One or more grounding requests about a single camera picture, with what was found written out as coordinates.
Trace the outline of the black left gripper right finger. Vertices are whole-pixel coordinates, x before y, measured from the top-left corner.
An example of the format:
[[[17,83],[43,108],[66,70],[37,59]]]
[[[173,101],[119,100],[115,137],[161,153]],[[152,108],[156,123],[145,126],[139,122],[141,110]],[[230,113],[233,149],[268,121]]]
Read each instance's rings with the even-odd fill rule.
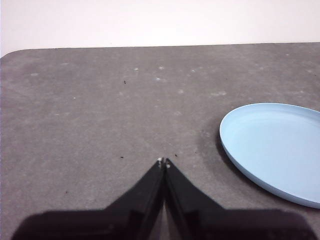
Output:
[[[314,240],[299,214],[279,209],[225,209],[164,160],[167,209],[183,240]]]

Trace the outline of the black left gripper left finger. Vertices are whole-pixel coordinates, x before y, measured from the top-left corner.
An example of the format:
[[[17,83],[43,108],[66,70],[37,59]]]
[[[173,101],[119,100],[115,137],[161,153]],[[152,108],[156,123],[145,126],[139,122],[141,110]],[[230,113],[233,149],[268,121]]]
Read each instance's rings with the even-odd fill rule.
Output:
[[[163,205],[164,160],[104,209],[46,211],[27,217],[14,240],[146,240]]]

